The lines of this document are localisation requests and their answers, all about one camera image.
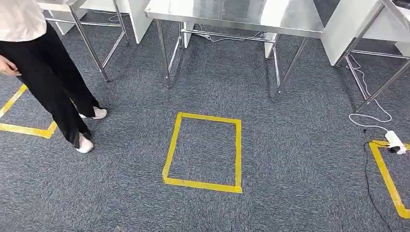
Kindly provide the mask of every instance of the black pants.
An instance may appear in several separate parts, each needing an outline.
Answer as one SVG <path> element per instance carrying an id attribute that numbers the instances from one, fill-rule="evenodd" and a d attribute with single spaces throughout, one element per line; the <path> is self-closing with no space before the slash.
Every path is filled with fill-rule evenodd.
<path id="1" fill-rule="evenodd" d="M 78 113 L 94 117 L 93 106 L 99 104 L 51 25 L 47 23 L 46 34 L 32 41 L 0 41 L 0 55 L 17 66 L 21 73 L 18 79 L 52 114 L 64 137 L 78 148 L 79 132 L 90 136 Z"/>

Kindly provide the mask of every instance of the white cable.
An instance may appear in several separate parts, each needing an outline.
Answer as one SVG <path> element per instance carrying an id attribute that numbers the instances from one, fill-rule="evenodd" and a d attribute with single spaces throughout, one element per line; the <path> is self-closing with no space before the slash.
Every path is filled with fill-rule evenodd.
<path id="1" fill-rule="evenodd" d="M 362 66 L 356 61 L 356 59 L 355 59 L 352 55 L 349 55 L 349 56 L 350 56 L 350 57 L 353 59 L 353 61 L 357 64 L 357 67 L 356 67 L 356 68 L 353 67 L 352 72 L 358 71 L 359 73 L 362 74 L 362 81 L 363 81 L 363 84 L 365 85 L 365 91 L 366 91 L 366 93 L 367 93 L 369 96 L 371 96 L 370 93 L 369 93 L 369 90 L 367 89 L 367 83 L 366 83 L 366 81 L 365 81 L 365 73 L 362 72 L 362 71 L 360 71 L 360 68 L 361 68 Z M 376 125 L 363 125 L 363 124 L 360 124 L 360 123 L 358 123 L 358 122 L 355 122 L 355 121 L 351 118 L 352 116 L 361 116 L 361 117 L 367 117 L 367 118 L 374 119 L 374 120 L 376 120 L 376 121 L 378 121 L 378 122 L 390 122 L 390 121 L 392 120 L 392 116 L 391 116 L 387 111 L 385 111 L 385 110 L 383 109 L 383 107 L 380 106 L 379 102 L 377 102 L 376 99 L 374 100 L 374 102 L 377 104 L 377 106 L 378 106 L 383 112 L 385 112 L 385 113 L 389 116 L 389 119 L 388 119 L 388 120 L 380 120 L 380 119 L 378 119 L 378 118 L 376 118 L 376 117 L 369 116 L 369 115 L 362 115 L 362 114 L 350 114 L 350 115 L 349 115 L 349 119 L 350 119 L 350 121 L 351 121 L 352 123 L 354 123 L 354 124 L 356 124 L 356 125 L 359 125 L 359 126 L 362 126 L 362 127 L 375 127 L 375 128 L 380 128 L 380 129 L 383 129 L 383 130 L 385 130 L 385 131 L 388 131 L 386 128 L 381 127 L 381 126 L 376 126 Z"/>
<path id="2" fill-rule="evenodd" d="M 198 24 L 198 26 L 199 26 L 199 28 L 200 28 L 200 31 L 202 31 L 202 26 L 201 26 L 201 24 Z M 252 38 L 255 38 L 255 37 L 258 36 L 260 33 L 263 33 L 263 31 L 259 31 L 259 32 L 256 33 L 254 36 L 252 36 Z M 203 38 L 205 38 L 205 39 L 207 39 L 207 40 L 209 40 L 209 41 L 212 41 L 212 42 L 214 42 L 214 43 L 219 42 L 219 41 L 222 41 L 222 40 L 244 41 L 244 39 L 235 39 L 235 38 L 222 38 L 222 39 L 219 39 L 219 40 L 213 40 L 210 35 L 199 35 L 199 36 L 201 36 L 201 37 L 203 37 Z"/>
<path id="3" fill-rule="evenodd" d="M 112 12 L 106 12 L 106 11 L 97 11 L 97 10 L 92 10 L 93 12 L 95 12 L 95 13 L 98 13 L 98 14 L 105 14 L 105 15 L 114 15 L 114 16 L 112 16 L 112 17 L 110 17 L 110 18 L 108 18 L 108 20 L 110 21 L 110 22 L 118 22 L 119 20 L 117 19 L 117 20 L 114 20 L 113 18 L 116 18 L 116 17 L 118 17 L 118 15 L 116 14 L 116 13 L 112 13 Z"/>

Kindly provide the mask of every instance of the white sneaker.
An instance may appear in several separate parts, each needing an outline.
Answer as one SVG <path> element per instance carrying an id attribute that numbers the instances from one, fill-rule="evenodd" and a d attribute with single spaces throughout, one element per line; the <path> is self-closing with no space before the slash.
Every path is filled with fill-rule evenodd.
<path id="1" fill-rule="evenodd" d="M 88 153 L 94 148 L 94 144 L 88 139 L 86 139 L 83 134 L 80 133 L 80 148 L 76 148 L 76 150 L 80 153 Z"/>
<path id="2" fill-rule="evenodd" d="M 105 116 L 107 116 L 107 110 L 106 109 L 100 109 L 98 107 L 94 106 L 94 113 L 95 117 L 93 119 L 103 119 Z M 79 114 L 81 118 L 87 118 L 85 115 Z"/>

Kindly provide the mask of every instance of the yellow tape square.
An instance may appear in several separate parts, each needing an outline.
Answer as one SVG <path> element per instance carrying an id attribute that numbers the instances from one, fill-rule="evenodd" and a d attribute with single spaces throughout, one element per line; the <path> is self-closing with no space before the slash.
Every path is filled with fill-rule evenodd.
<path id="1" fill-rule="evenodd" d="M 181 121 L 183 117 L 235 124 L 235 185 L 234 186 L 220 185 L 220 184 L 213 184 L 213 183 L 192 181 L 192 180 L 182 180 L 182 179 L 175 179 L 175 178 L 168 177 L 169 169 L 171 168 L 172 158 L 174 156 L 174 152 L 176 148 L 176 141 L 178 139 L 179 128 L 181 126 Z M 215 191 L 242 193 L 242 187 L 241 187 L 241 181 L 242 181 L 241 139 L 242 139 L 242 136 L 241 136 L 241 131 L 242 131 L 242 125 L 241 125 L 241 120 L 239 119 L 230 119 L 230 118 L 224 118 L 224 117 L 214 117 L 214 116 L 196 115 L 196 114 L 178 112 L 176 116 L 174 132 L 172 134 L 171 143 L 169 145 L 167 159 L 164 165 L 164 169 L 162 170 L 162 177 L 164 179 L 164 183 L 168 185 L 185 186 L 185 187 L 198 188 L 198 189 L 208 189 L 208 190 L 215 190 Z"/>
<path id="2" fill-rule="evenodd" d="M 4 114 L 12 107 L 12 105 L 16 102 L 16 100 L 26 90 L 27 90 L 27 86 L 22 85 L 20 87 L 17 93 L 15 93 L 9 99 L 9 101 L 0 109 L 0 118 L 4 116 Z M 20 133 L 20 134 L 35 135 L 35 136 L 40 136 L 46 139 L 49 139 L 53 135 L 56 127 L 57 127 L 57 124 L 54 121 L 50 124 L 50 126 L 48 126 L 46 130 L 0 123 L 0 131 L 2 130 L 2 131 L 9 131 L 9 132 L 15 132 L 15 133 Z"/>
<path id="3" fill-rule="evenodd" d="M 395 205 L 397 213 L 402 218 L 410 219 L 410 209 L 406 209 L 403 203 L 401 202 L 401 198 L 397 192 L 395 183 L 393 182 L 393 179 L 389 174 L 389 170 L 387 169 L 386 164 L 384 163 L 384 160 L 381 157 L 379 151 L 380 147 L 386 148 L 386 146 L 388 146 L 388 142 L 373 140 L 369 143 L 369 146 L 373 153 L 374 159 L 376 160 L 377 166 L 379 167 L 380 173 L 383 177 L 386 187 L 389 190 L 389 194 L 392 197 L 393 204 Z M 405 144 L 405 146 L 407 147 L 407 150 L 410 149 L 409 144 Z"/>

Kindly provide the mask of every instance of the gray carpet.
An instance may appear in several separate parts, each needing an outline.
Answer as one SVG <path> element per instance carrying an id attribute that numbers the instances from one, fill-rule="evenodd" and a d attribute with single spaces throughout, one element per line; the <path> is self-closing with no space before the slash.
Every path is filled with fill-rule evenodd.
<path id="1" fill-rule="evenodd" d="M 324 23 L 337 1 L 316 1 Z M 89 14 L 87 20 L 106 19 Z M 131 23 L 125 17 L 132 34 Z M 177 24 L 164 23 L 167 49 Z M 204 29 L 224 31 L 226 29 Z M 101 56 L 115 29 L 86 27 Z M 229 30 L 252 35 L 253 31 Z M 141 44 L 121 43 L 107 65 L 105 83 L 77 30 L 63 37 L 87 85 L 109 115 L 86 120 L 95 149 L 77 153 L 58 130 L 50 139 L 0 131 L 0 231 L 387 231 L 366 189 L 363 143 L 383 131 L 352 124 L 361 96 L 348 70 L 329 65 L 319 40 L 309 40 L 294 77 L 278 101 L 272 61 L 256 42 L 210 43 L 193 36 L 178 55 L 173 88 L 164 87 L 157 29 Z M 300 38 L 278 44 L 284 73 Z M 368 49 L 380 43 L 367 41 Z M 391 44 L 383 49 L 396 52 Z M 374 91 L 402 61 L 356 56 Z M 409 74 L 380 97 L 393 121 L 385 126 L 410 142 Z M 0 103 L 17 91 L 0 76 Z M 177 113 L 242 120 L 243 194 L 165 185 L 161 172 Z M 384 117 L 375 106 L 365 111 Z M 51 117 L 26 92 L 1 123 L 47 128 Z M 408 155 L 382 151 L 403 203 L 410 208 Z M 394 231 L 409 230 L 394 208 L 369 154 L 370 191 Z M 170 177 L 231 185 L 234 127 L 183 119 Z"/>

